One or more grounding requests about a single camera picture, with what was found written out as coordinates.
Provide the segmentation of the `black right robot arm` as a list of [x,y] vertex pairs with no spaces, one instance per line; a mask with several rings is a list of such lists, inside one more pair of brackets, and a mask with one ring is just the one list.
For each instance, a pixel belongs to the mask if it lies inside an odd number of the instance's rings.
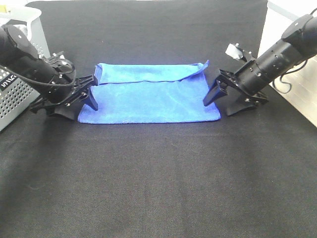
[[312,14],[295,20],[282,34],[281,38],[258,58],[239,47],[229,44],[226,54],[244,62],[236,72],[215,68],[213,81],[203,99],[208,106],[217,99],[227,96],[230,86],[239,92],[239,97],[226,108],[231,116],[259,104],[268,102],[262,89],[279,76],[284,76],[294,66],[317,54],[317,19]]

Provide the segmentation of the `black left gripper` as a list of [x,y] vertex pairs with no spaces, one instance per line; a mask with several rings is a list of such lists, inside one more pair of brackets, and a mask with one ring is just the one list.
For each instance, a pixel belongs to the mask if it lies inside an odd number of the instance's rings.
[[74,64],[49,64],[46,57],[29,55],[29,83],[40,96],[30,104],[30,111],[44,109],[49,117],[77,121],[83,105],[98,110],[91,87],[96,84],[93,75],[77,77]]

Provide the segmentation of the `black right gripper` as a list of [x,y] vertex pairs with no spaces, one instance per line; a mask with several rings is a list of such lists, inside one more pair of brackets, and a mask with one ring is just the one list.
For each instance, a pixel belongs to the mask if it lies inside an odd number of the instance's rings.
[[215,68],[215,86],[209,90],[203,99],[205,107],[217,99],[227,96],[227,87],[237,90],[241,95],[226,108],[226,115],[232,116],[239,112],[254,109],[259,103],[265,104],[267,96],[261,92],[266,86],[263,72],[257,65],[257,60],[252,58],[236,72]]

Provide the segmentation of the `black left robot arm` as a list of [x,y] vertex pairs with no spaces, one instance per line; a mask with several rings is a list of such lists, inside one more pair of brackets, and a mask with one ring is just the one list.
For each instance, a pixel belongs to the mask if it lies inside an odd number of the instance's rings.
[[74,64],[64,58],[63,52],[49,58],[41,56],[14,25],[0,29],[0,65],[40,94],[30,104],[33,113],[45,110],[48,116],[77,120],[84,105],[98,110],[91,90],[98,85],[97,78],[77,77]]

